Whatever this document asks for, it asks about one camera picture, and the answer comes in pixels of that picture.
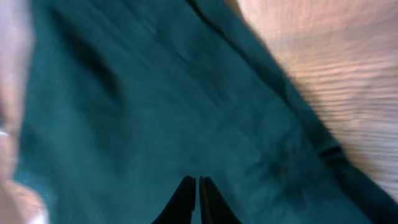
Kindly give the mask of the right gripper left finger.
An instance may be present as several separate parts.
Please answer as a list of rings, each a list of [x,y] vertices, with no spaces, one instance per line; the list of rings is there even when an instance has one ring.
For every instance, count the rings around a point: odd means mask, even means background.
[[[196,179],[185,176],[152,224],[191,224],[196,202]]]

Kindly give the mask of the black shorts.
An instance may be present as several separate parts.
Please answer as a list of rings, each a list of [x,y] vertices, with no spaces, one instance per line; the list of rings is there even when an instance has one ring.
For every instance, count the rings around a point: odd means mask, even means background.
[[[152,223],[185,176],[241,223],[396,223],[223,1],[33,1],[15,180],[52,223]]]

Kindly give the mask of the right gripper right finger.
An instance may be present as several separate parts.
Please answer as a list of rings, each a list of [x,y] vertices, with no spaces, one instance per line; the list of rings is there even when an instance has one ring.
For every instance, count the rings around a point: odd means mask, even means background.
[[[242,224],[209,177],[200,177],[200,210],[202,224]]]

